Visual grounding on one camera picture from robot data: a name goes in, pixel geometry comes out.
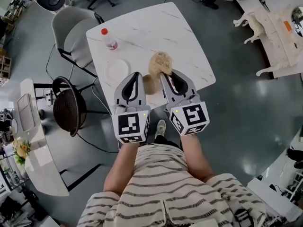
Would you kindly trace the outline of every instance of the red bottle cap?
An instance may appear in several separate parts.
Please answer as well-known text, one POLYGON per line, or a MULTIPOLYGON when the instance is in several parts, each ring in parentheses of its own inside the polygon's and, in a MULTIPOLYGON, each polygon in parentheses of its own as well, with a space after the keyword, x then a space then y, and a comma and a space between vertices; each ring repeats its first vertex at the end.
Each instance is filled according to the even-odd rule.
POLYGON ((108 34, 108 30, 106 28, 101 29, 101 34, 107 35, 108 34))

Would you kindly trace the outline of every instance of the white sneaker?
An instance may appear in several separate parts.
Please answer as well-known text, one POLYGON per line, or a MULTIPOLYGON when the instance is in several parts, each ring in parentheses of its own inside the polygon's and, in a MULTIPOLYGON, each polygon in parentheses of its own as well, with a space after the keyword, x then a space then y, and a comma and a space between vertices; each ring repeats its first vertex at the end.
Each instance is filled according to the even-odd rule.
POLYGON ((165 130, 166 130, 165 120, 161 119, 161 120, 159 120, 159 122, 157 124, 157 131, 155 134, 155 139, 157 138, 158 135, 164 136, 165 130))

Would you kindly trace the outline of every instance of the striped shirt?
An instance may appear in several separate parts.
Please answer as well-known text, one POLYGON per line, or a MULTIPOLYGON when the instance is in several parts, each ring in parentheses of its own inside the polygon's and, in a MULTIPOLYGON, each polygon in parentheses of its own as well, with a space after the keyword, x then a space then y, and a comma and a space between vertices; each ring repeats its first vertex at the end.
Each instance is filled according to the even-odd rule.
POLYGON ((234 200, 253 217, 254 226, 261 226, 264 203, 233 175, 218 175, 204 183, 188 172, 180 149, 145 145, 138 148, 133 177, 121 197, 113 192, 93 194, 78 226, 161 227, 212 219, 218 227, 231 227, 234 216, 228 202, 234 200))

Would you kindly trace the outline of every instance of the round mirror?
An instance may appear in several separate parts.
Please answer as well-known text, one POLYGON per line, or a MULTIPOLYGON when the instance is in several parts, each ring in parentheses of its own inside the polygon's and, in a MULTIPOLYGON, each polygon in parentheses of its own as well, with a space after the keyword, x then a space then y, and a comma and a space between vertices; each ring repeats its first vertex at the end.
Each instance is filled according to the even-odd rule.
POLYGON ((292 12, 292 24, 294 31, 303 37, 303 7, 295 7, 292 12))

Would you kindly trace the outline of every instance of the shirt zipper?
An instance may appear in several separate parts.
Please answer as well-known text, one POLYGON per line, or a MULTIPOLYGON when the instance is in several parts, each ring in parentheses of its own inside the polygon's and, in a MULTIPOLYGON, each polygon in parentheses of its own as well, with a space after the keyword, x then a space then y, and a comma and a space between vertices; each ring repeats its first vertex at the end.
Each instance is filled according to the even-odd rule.
POLYGON ((166 206, 165 206, 164 201, 163 201, 163 205, 164 205, 165 218, 166 218, 166 224, 165 224, 165 226, 166 226, 167 224, 170 224, 170 225, 172 225, 172 226, 191 226, 191 225, 192 225, 192 223, 174 224, 174 223, 170 220, 170 218, 169 218, 169 214, 168 214, 168 212, 166 211, 166 206))

